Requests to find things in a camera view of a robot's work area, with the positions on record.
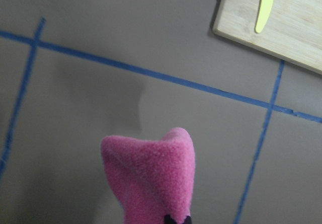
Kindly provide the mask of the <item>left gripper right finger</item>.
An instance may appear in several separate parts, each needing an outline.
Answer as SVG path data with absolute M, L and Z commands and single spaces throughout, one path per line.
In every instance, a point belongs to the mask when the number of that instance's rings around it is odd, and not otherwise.
M 192 218 L 189 215 L 187 215 L 182 224 L 192 224 Z

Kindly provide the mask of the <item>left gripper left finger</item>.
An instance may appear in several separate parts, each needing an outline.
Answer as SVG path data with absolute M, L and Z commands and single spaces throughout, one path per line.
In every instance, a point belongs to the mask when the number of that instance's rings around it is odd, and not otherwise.
M 164 224 L 176 224 L 176 221 L 172 219 L 169 214 L 167 214 L 164 216 Z

